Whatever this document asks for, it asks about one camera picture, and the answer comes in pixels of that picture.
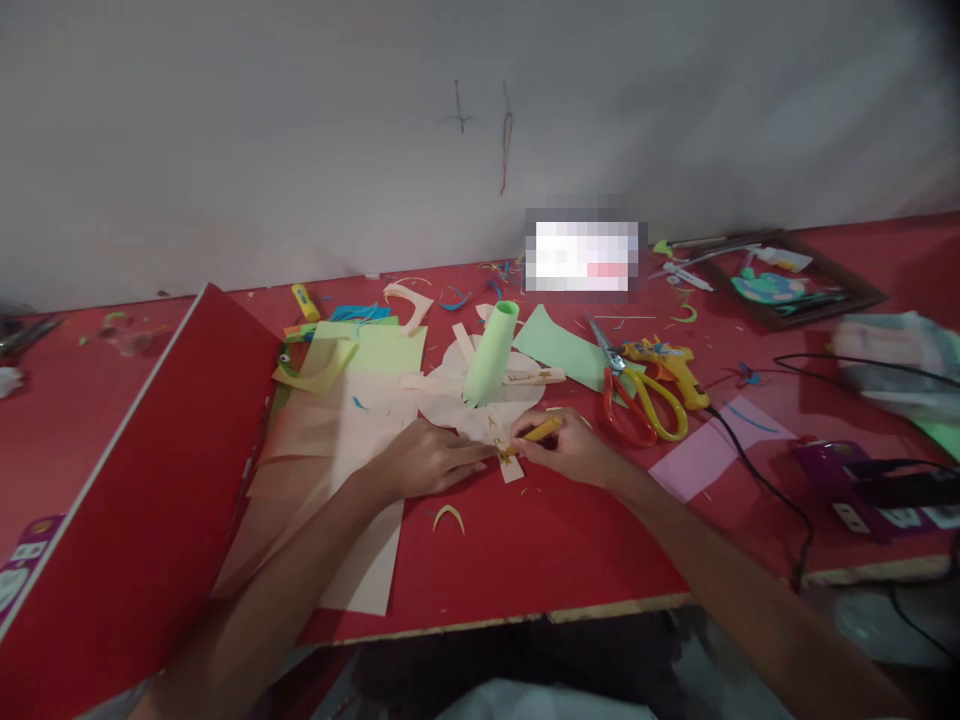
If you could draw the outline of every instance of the brown frame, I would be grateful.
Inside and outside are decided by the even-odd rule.
[[[847,270],[843,265],[831,260],[823,253],[814,250],[786,230],[771,230],[769,232],[743,235],[728,240],[721,240],[716,243],[710,243],[709,245],[703,245],[693,251],[690,259],[694,260],[714,250],[737,248],[757,243],[766,247],[778,247],[806,255],[807,257],[812,257],[813,262],[810,263],[808,268],[812,272],[831,280],[850,295],[847,300],[834,303],[833,305],[827,305],[811,310],[810,312],[780,317],[771,306],[764,305],[763,303],[750,302],[737,292],[730,276],[714,262],[712,258],[697,264],[697,271],[707,277],[714,289],[722,289],[724,292],[739,298],[753,318],[768,330],[773,332],[787,330],[799,325],[806,325],[807,323],[836,317],[837,315],[863,310],[887,299],[886,294],[875,288],[862,277]]]

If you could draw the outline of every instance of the hand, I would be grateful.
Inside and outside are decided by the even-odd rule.
[[[553,415],[563,418],[563,426],[548,436],[556,439],[556,449],[548,450],[538,443],[522,439],[523,435]],[[612,489],[611,485],[624,475],[632,477],[643,474],[642,470],[601,440],[579,413],[571,408],[551,412],[527,410],[513,424],[510,436],[525,458],[577,482]]]
[[[472,442],[417,418],[358,472],[375,484],[386,502],[432,495],[486,467],[493,445]]]

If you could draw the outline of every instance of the rolled paper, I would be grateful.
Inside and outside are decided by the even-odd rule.
[[[482,407],[499,398],[519,314],[520,307],[509,301],[498,302],[490,313],[463,382],[463,399],[470,407]]]

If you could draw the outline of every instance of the red table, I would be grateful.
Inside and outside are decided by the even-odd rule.
[[[960,214],[868,223],[802,231],[800,237],[860,273],[891,297],[871,312],[917,310],[946,327],[956,328],[955,313],[939,303],[960,260]],[[491,277],[475,265],[397,273],[423,278],[412,287],[437,297],[445,286],[479,293]],[[326,317],[337,305],[369,305],[380,299],[381,280],[346,278],[310,283]],[[521,319],[533,310],[520,293],[519,275],[504,292],[520,303]],[[300,320],[288,287],[233,293],[238,303],[281,335]],[[454,340],[452,324],[463,322],[480,332],[473,309],[495,299],[492,290],[474,295],[455,312],[431,309],[423,369],[436,366]],[[455,302],[444,290],[442,302]],[[601,321],[614,339],[661,339],[688,345],[696,354],[693,369],[715,405],[745,395],[797,435],[848,439],[877,457],[908,456],[947,461],[947,456],[905,420],[872,408],[852,394],[821,381],[781,371],[775,355],[821,352],[834,321],[779,334],[765,334],[752,324],[734,299],[697,292],[689,301],[699,310],[690,325],[669,325],[679,300],[662,280],[653,281],[638,303],[588,308],[597,315],[653,315],[657,320]],[[32,519],[65,512],[71,505],[134,396],[150,372],[170,332],[190,300],[160,300],[69,314],[67,322],[30,350],[21,365],[28,386],[0,402],[0,555]],[[408,307],[395,303],[406,320]],[[169,330],[147,355],[124,358],[93,337],[106,312],[123,310],[137,325]],[[553,319],[593,340],[577,324],[584,308],[551,306]],[[743,361],[759,371],[760,386],[737,388]],[[599,396],[567,382],[548,386],[542,407],[570,405],[599,422]],[[703,418],[691,418],[691,432]],[[673,449],[657,445],[629,453],[651,466]],[[764,443],[750,451],[761,472],[796,500],[817,528],[809,570],[823,581],[842,581],[862,572],[907,575],[945,567],[948,537],[943,534],[880,546],[848,532],[833,511],[813,494],[782,443]],[[568,482],[542,469],[526,467],[524,480],[504,485],[499,473],[457,487],[444,497],[409,501],[397,556],[390,608],[385,618],[321,611],[304,635],[314,641],[356,640],[411,634],[441,627],[470,627],[551,613],[554,619],[598,617],[677,605],[686,586],[649,535],[622,507],[593,488]],[[524,488],[540,492],[526,492]],[[428,512],[447,503],[464,517],[466,536],[432,533]],[[803,535],[799,520],[760,488],[740,463],[734,463],[691,507],[721,528],[762,564],[788,572]]]

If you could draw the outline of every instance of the orange-handled scissors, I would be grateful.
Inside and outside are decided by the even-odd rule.
[[[687,413],[683,409],[683,405],[680,404],[680,401],[677,400],[673,393],[653,378],[647,377],[642,373],[638,373],[633,368],[628,367],[624,359],[620,357],[614,349],[613,344],[607,339],[606,334],[600,329],[597,321],[589,314],[587,315],[587,322],[590,323],[590,328],[597,338],[597,345],[600,346],[604,356],[607,358],[607,367],[604,368],[603,371],[603,411],[614,432],[625,442],[638,447],[650,447],[657,442],[658,437],[667,442],[683,440],[683,438],[687,436],[689,422],[687,420]],[[642,410],[620,381],[620,376],[624,374],[630,378],[636,387],[637,397],[639,397],[640,405],[643,407]],[[670,405],[670,408],[677,416],[676,432],[669,432],[663,426],[663,423],[660,422],[657,410],[650,401],[650,393],[647,391],[647,388],[661,395]],[[634,435],[629,433],[617,420],[616,415],[613,414],[614,390],[616,390],[623,402],[626,403],[627,408],[636,419],[639,428],[638,434]]]

